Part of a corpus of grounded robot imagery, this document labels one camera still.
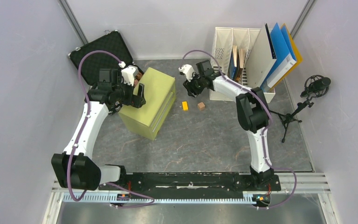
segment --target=brown cube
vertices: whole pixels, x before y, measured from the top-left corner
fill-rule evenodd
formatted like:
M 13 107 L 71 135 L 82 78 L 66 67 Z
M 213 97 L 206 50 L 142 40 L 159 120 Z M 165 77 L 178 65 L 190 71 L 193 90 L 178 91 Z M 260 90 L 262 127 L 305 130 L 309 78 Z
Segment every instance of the brown cube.
M 202 111 L 202 110 L 204 110 L 205 109 L 205 104 L 204 103 L 199 103 L 198 105 L 198 109 L 200 110 L 200 111 Z

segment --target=black suitcase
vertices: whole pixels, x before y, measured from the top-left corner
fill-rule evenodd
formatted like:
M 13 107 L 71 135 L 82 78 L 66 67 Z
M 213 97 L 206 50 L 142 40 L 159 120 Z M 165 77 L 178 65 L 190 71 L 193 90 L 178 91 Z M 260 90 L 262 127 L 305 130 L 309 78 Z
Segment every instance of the black suitcase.
M 94 50 L 105 50 L 116 55 L 120 60 L 125 62 L 126 67 L 128 65 L 137 66 L 120 32 L 117 30 L 111 31 L 80 48 L 76 48 L 69 54 L 69 58 L 76 68 L 79 69 L 79 63 L 82 58 Z M 116 59 L 107 54 L 97 53 L 90 55 L 82 66 L 82 76 L 88 85 L 93 86 L 97 83 L 100 69 L 120 69 L 120 67 Z M 138 70 L 141 74 L 137 76 L 137 79 L 140 79 L 143 71 L 139 67 Z

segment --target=cable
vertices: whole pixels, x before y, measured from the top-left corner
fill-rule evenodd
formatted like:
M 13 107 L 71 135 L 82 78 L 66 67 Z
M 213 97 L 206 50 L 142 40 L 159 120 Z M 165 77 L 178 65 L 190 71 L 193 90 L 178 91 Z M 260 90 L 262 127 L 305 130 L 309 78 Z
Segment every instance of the cable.
M 267 196 L 269 196 L 271 194 L 271 184 L 268 184 L 268 192 L 267 192 Z
M 148 202 L 148 203 L 144 203 L 144 204 L 137 204 L 137 205 L 131 205 L 131 206 L 116 206 L 117 209 L 133 209 L 133 208 L 139 208 L 139 207 L 144 207 L 144 206 L 148 206 L 148 205 L 151 205 L 154 203 L 154 198 L 150 197 L 150 196 L 146 196 L 146 195 L 142 195 L 142 194 L 139 194 L 139 193 L 136 193 L 136 192 L 133 192 L 131 190 L 128 190 L 128 189 L 125 189 L 123 187 L 120 187 L 118 186 L 117 184 L 114 184 L 114 183 L 111 183 L 111 182 L 108 182 L 108 183 L 105 183 L 107 185 L 110 185 L 110 186 L 113 186 L 115 188 L 118 188 L 120 190 L 123 190 L 123 191 L 126 191 L 130 194 L 133 194 L 133 195 L 136 195 L 136 196 L 139 196 L 139 197 L 143 197 L 143 198 L 147 198 L 147 199 L 151 199 L 151 202 Z
M 75 151 L 76 151 L 76 148 L 78 146 L 78 142 L 79 142 L 79 139 L 80 139 L 80 136 L 82 135 L 82 132 L 84 130 L 84 127 L 86 126 L 86 123 L 90 117 L 90 112 L 91 112 L 91 103 L 90 103 L 90 99 L 89 99 L 89 96 L 87 95 L 87 91 L 86 91 L 86 88 L 84 87 L 84 84 L 83 84 L 83 80 L 82 80 L 82 66 L 83 66 L 83 63 L 84 63 L 84 60 L 86 60 L 90 55 L 93 55 L 93 54 L 96 54 L 96 53 L 104 53 L 104 54 L 107 54 L 107 55 L 110 55 L 112 56 L 113 58 L 115 58 L 119 63 L 121 63 L 120 59 L 118 59 L 118 57 L 116 57 L 114 54 L 108 52 L 108 51 L 104 51 L 104 50 L 94 50 L 88 54 L 86 54 L 82 60 L 80 61 L 79 63 L 79 69 L 77 70 L 77 76 L 79 78 L 79 82 L 80 82 L 80 85 L 82 87 L 82 90 L 83 90 L 83 93 L 86 97 L 86 102 L 87 102 L 87 114 L 86 114 L 86 117 L 84 118 L 84 121 L 82 123 L 82 126 L 80 127 L 80 130 L 79 132 L 77 133 L 77 136 L 76 136 L 76 139 L 75 139 L 75 142 L 73 144 L 73 147 L 72 147 L 72 151 L 70 152 L 70 156 L 69 156 L 69 160 L 68 160 L 68 166 L 67 166 L 67 183 L 68 183 L 68 191 L 69 191 L 69 194 L 70 194 L 70 197 L 72 198 L 72 200 L 74 200 L 75 202 L 78 202 L 80 201 L 83 197 L 84 197 L 84 194 L 86 193 L 87 190 L 84 190 L 82 195 L 80 195 L 79 198 L 76 198 L 76 196 L 73 194 L 73 190 L 72 190 L 72 185 L 71 185 L 71 182 L 70 182 L 70 167 L 72 165 L 72 160 L 73 160 L 73 156 L 75 154 Z
M 261 203 L 265 204 L 267 207 L 269 207 L 269 205 L 271 204 L 272 202 L 272 196 L 269 195 L 269 203 L 265 203 L 263 200 L 260 201 Z
M 271 116 L 271 113 L 269 112 L 269 110 L 267 109 L 267 106 L 263 103 L 263 101 L 256 95 L 254 94 L 251 90 L 248 90 L 246 89 L 244 86 L 240 85 L 239 83 L 231 80 L 230 78 L 227 78 L 224 73 L 221 71 L 221 68 L 220 68 L 220 65 L 219 65 L 219 62 L 216 60 L 216 58 L 213 57 L 213 55 L 209 54 L 208 52 L 204 51 L 204 50 L 191 50 L 187 53 L 185 53 L 185 55 L 183 56 L 182 58 L 182 61 L 180 63 L 180 67 L 183 66 L 183 62 L 184 62 L 184 59 L 185 57 L 192 53 L 192 52 L 202 52 L 204 54 L 207 54 L 208 56 L 210 56 L 216 63 L 217 67 L 219 68 L 219 72 L 221 74 L 221 76 L 223 77 L 223 79 L 228 82 L 228 83 L 231 83 L 232 85 L 235 85 L 236 87 L 250 93 L 257 101 L 259 101 L 259 103 L 261 104 L 262 108 L 264 109 L 264 111 L 267 113 L 267 116 L 268 116 L 268 119 L 270 120 L 270 122 L 268 123 L 268 125 L 262 130 L 262 144 L 263 144 L 263 152 L 264 152 L 264 160 L 266 162 L 266 164 L 271 168 L 271 169 L 274 169 L 274 170 L 288 170 L 290 171 L 293 176 L 294 176 L 294 187 L 293 187 L 293 190 L 291 192 L 291 194 L 289 195 L 288 198 L 286 198 L 283 202 L 280 202 L 278 204 L 275 204 L 269 208 L 274 208 L 274 207 L 278 207 L 284 203 L 286 203 L 293 195 L 294 195 L 294 192 L 296 190 L 296 187 L 297 187 L 297 175 L 296 173 L 293 171 L 293 169 L 291 168 L 279 168 L 279 167 L 273 167 L 269 162 L 268 162 L 268 159 L 267 159 L 267 149 L 266 149 L 266 144 L 265 144 L 265 138 L 266 138 L 266 135 L 265 135 L 265 132 L 268 130 L 268 128 L 273 124 L 273 120 L 272 120 L 272 116 Z

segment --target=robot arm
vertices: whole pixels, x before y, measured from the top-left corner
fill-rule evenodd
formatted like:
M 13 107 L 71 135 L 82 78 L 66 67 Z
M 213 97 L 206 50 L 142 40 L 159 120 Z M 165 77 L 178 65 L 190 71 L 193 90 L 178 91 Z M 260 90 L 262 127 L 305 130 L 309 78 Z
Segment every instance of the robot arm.
M 92 151 L 107 115 L 115 108 L 115 103 L 131 105 L 140 108 L 146 103 L 144 98 L 144 86 L 138 84 L 138 94 L 133 95 L 135 75 L 138 69 L 134 66 L 119 71 L 113 69 L 101 69 L 99 82 L 96 88 L 89 90 L 91 112 L 87 116 L 88 105 L 84 104 L 82 117 L 68 145 L 62 154 L 54 154 L 51 159 L 55 175 L 61 187 L 68 187 L 67 167 L 73 146 L 76 147 L 71 165 L 71 185 L 74 189 L 96 190 L 98 186 L 106 182 L 116 182 L 120 177 L 120 167 L 106 165 L 98 167 L 93 163 Z M 74 144 L 83 122 L 88 117 L 87 123 L 80 135 L 77 144 Z
M 197 74 L 193 67 L 189 64 L 183 65 L 179 68 L 182 75 L 185 75 L 186 81 L 183 83 L 187 89 L 189 96 L 196 97 L 204 88 L 211 89 L 213 91 L 221 92 L 237 104 L 238 121 L 241 127 L 246 131 L 251 151 L 251 171 L 255 174 L 264 174 L 266 172 L 272 172 L 272 169 L 268 166 L 265 158 L 262 145 L 262 130 L 268 125 L 267 113 L 263 110 L 260 103 L 253 98 L 244 89 L 250 90 L 255 93 L 265 105 L 267 102 L 264 97 L 264 93 L 260 88 L 248 88 L 238 86 L 232 80 L 224 79 L 219 72 L 214 72 L 210 62 L 208 60 L 197 64 L 199 74 Z M 266 156 L 267 161 L 271 164 L 268 154 L 267 138 L 266 141 Z

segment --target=metal frame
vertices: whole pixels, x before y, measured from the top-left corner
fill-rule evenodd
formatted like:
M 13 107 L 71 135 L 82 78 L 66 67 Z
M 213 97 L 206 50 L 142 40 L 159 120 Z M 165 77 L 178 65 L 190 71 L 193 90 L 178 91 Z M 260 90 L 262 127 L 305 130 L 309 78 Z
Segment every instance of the metal frame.
M 272 194 L 290 194 L 294 186 L 294 177 L 291 173 L 276 173 L 281 181 L 282 190 L 273 191 Z M 295 194 L 318 194 L 322 206 L 324 218 L 327 224 L 340 224 L 336 215 L 335 208 L 331 199 L 330 187 L 327 183 L 326 176 L 323 173 L 296 173 L 297 188 Z M 81 194 L 83 190 L 74 189 L 75 195 Z M 120 190 L 95 190 L 85 194 L 85 202 L 95 203 L 124 203 L 117 201 L 116 195 L 125 193 Z M 253 194 L 263 194 L 260 191 L 243 191 L 243 199 L 159 199 L 155 203 L 235 203 L 251 204 L 249 200 Z M 48 207 L 43 217 L 43 224 L 56 224 L 61 209 L 62 202 L 72 201 L 68 194 L 68 189 L 60 187 L 57 181 L 54 182 L 51 190 Z M 147 200 L 135 199 L 127 203 L 145 203 Z
M 75 30 L 77 36 L 79 37 L 80 41 L 82 41 L 83 45 L 88 43 L 86 35 L 84 34 L 82 28 L 80 27 L 79 22 L 77 21 L 75 15 L 72 12 L 67 0 L 58 0 L 60 3 L 64 13 L 66 14 L 70 24 L 72 25 L 73 29 Z
M 300 15 L 297 18 L 297 21 L 295 22 L 293 28 L 291 29 L 290 35 L 292 36 L 293 39 L 297 35 L 301 26 L 303 25 L 305 19 L 307 18 L 307 15 L 310 13 L 315 2 L 316 0 L 308 0 L 307 3 L 305 4 L 303 10 L 301 11 Z

